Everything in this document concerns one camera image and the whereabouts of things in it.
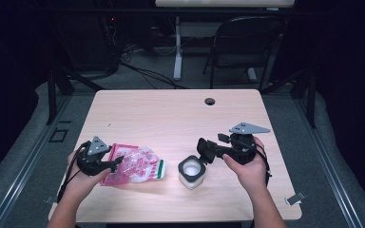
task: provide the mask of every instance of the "wooden table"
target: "wooden table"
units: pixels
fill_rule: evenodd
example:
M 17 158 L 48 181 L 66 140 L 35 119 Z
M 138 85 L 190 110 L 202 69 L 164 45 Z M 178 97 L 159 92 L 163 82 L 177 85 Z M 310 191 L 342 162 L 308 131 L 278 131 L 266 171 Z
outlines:
M 213 98 L 214 105 L 204 100 Z M 273 177 L 268 188 L 284 219 L 299 219 L 298 205 L 284 198 L 295 194 L 274 129 L 257 90 L 102 90 L 86 117 L 75 146 L 99 136 L 105 143 L 147 146 L 166 164 L 162 180 L 94 187 L 81 204 L 78 222 L 199 222 L 246 221 L 253 218 L 251 201 L 236 175 L 216 158 L 204 181 L 188 190 L 179 180 L 178 164 L 199 156 L 199 138 L 219 145 L 217 134 L 248 122 L 271 129 L 257 134 Z

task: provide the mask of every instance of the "wrist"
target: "wrist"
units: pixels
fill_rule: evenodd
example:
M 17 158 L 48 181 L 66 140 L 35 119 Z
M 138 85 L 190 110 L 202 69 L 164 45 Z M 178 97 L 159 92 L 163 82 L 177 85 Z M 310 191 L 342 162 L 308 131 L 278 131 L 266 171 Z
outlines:
M 63 202 L 64 204 L 66 204 L 69 207 L 76 207 L 78 208 L 79 205 L 82 203 L 82 199 L 79 199 L 78 197 L 75 197 L 72 194 L 67 194 L 67 192 L 65 192 L 64 196 L 62 197 L 60 202 Z
M 246 189 L 247 194 L 250 197 L 250 199 L 259 199 L 264 198 L 265 195 L 270 195 L 268 188 L 264 184 L 260 184 L 258 186 L 254 186 L 251 189 Z

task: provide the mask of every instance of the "gray carpet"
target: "gray carpet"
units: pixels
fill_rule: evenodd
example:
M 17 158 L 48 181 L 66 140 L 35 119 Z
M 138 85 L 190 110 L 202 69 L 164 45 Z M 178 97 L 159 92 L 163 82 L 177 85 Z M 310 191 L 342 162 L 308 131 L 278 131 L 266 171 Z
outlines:
M 174 66 L 172 55 L 154 56 L 145 52 L 136 52 L 130 57 L 130 64 L 133 66 L 151 69 L 172 78 Z M 203 56 L 183 59 L 182 80 L 178 84 L 189 88 L 208 88 L 209 73 L 201 74 L 204 61 Z M 226 80 L 227 78 L 243 80 L 245 77 L 239 71 L 236 73 L 237 76 L 232 77 L 231 71 L 223 75 L 220 80 L 224 80 L 223 77 Z M 152 89 L 153 86 L 172 88 L 170 85 L 153 80 L 150 81 L 152 83 L 150 85 L 138 73 L 123 66 L 113 76 L 94 82 L 109 89 Z M 39 105 L 22 135 L 0 165 L 0 203 L 11 190 L 11 185 L 22 171 L 22 164 L 29 160 L 33 151 L 39 149 L 41 155 L 34 158 L 35 166 L 28 167 L 32 172 L 24 177 L 25 185 L 16 192 L 18 195 L 14 197 L 12 204 L 2 205 L 7 207 L 7 210 L 0 211 L 0 225 L 3 227 L 47 225 L 50 205 L 45 203 L 44 199 L 47 196 L 56 195 L 66 169 L 67 154 L 75 147 L 94 96 L 93 91 L 85 85 L 79 82 L 73 82 L 73 84 L 76 88 L 73 96 L 59 95 L 62 98 L 62 100 L 59 99 L 59 106 L 63 108 L 52 126 L 45 126 L 48 119 L 47 85 L 37 88 L 40 96 Z M 254 86 L 256 85 L 225 85 L 216 88 Z M 295 191 L 303 191 L 307 195 L 300 205 L 302 218 L 287 221 L 287 224 L 289 227 L 350 227 L 337 201 L 335 191 L 321 166 L 318 147 L 303 118 L 302 101 L 292 100 L 288 94 L 288 87 L 290 88 L 288 85 L 273 94 L 262 96 Z M 324 102 L 319 96 L 317 96 L 316 107 L 317 129 L 312 131 L 316 132 L 323 142 L 360 222 L 365 227 L 365 193 L 337 151 L 335 136 L 325 112 Z M 49 136 L 56 127 L 58 130 L 67 130 L 64 141 L 48 142 Z M 42 136 L 45 136 L 44 141 L 39 142 Z M 105 227 L 104 224 L 81 224 L 81 226 Z

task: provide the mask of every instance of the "plastic bag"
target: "plastic bag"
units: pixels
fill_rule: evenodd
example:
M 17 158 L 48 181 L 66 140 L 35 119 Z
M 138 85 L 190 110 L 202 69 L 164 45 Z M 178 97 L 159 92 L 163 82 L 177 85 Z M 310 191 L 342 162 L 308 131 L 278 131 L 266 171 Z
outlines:
M 124 156 L 117 172 L 110 173 L 102 185 L 112 186 L 129 182 L 143 182 L 162 179 L 165 164 L 163 160 L 147 147 L 114 143 L 108 160 Z

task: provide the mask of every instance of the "green zipper seal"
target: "green zipper seal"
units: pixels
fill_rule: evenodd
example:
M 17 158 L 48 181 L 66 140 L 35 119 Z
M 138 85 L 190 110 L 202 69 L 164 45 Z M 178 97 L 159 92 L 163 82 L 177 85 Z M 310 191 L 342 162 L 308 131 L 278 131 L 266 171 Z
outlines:
M 160 179 L 162 177 L 162 169 L 163 169 L 163 160 L 160 160 L 157 179 Z

